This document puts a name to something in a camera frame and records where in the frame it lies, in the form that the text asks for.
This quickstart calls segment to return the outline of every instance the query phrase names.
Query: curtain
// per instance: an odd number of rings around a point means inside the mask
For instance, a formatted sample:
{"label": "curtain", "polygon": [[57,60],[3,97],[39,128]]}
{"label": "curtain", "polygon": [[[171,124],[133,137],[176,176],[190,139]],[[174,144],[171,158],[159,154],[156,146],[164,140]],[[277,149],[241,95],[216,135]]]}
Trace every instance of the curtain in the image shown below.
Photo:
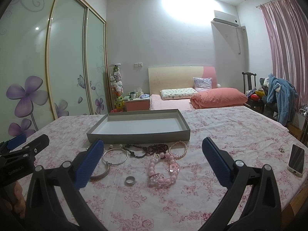
{"label": "curtain", "polygon": [[294,85],[299,109],[308,103],[308,20],[296,0],[276,0],[260,9],[270,40],[273,75]]}

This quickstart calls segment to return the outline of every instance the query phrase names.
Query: smartphone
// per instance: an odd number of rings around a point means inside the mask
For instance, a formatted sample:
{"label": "smartphone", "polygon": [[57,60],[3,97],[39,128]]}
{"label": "smartphone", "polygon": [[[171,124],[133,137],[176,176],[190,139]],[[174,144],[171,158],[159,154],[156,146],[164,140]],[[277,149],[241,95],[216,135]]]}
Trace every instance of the smartphone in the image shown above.
{"label": "smartphone", "polygon": [[299,146],[292,145],[292,150],[288,163],[288,170],[297,176],[302,177],[304,172],[305,150]]}

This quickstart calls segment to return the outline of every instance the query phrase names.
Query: air conditioner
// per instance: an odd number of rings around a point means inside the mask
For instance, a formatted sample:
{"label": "air conditioner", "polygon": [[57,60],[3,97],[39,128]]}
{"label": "air conditioner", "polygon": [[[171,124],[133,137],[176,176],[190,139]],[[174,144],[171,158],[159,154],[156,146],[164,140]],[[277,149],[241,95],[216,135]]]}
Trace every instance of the air conditioner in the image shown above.
{"label": "air conditioner", "polygon": [[212,22],[220,22],[233,27],[238,27],[238,19],[230,14],[214,10],[214,19]]}

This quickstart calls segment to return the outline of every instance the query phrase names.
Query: nightstand drawer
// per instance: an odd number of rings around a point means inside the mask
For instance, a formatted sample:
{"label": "nightstand drawer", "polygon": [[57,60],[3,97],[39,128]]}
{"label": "nightstand drawer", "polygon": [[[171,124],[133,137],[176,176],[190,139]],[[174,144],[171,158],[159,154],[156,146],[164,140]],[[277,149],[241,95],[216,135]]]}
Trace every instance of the nightstand drawer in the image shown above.
{"label": "nightstand drawer", "polygon": [[138,101],[127,101],[125,102],[127,111],[136,111],[136,110],[149,110],[150,109],[150,100],[138,100]]}

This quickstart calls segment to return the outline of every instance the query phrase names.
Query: cream headboard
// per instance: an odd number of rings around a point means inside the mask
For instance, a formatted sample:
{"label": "cream headboard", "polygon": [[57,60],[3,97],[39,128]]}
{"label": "cream headboard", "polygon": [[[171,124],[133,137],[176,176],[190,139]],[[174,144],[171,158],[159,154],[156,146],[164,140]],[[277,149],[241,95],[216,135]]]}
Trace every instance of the cream headboard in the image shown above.
{"label": "cream headboard", "polygon": [[172,66],[149,68],[150,94],[160,95],[162,89],[193,88],[193,77],[212,77],[212,88],[216,88],[216,72],[214,67],[204,66]]}

